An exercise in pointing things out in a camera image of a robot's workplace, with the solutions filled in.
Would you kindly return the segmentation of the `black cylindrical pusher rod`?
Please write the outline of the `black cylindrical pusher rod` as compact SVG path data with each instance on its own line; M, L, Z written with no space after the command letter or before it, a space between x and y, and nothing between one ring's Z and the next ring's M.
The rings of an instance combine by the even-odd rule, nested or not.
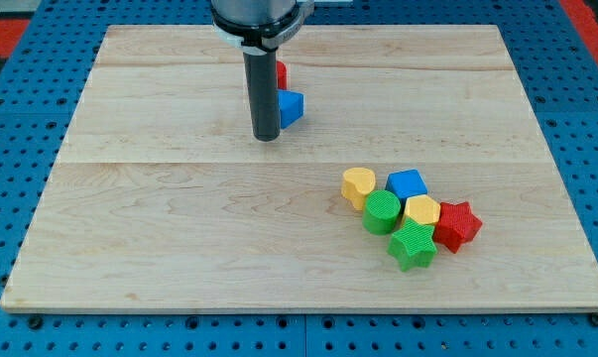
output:
M281 131L276 53L244 54L243 59L253 135L262 142L274 141Z

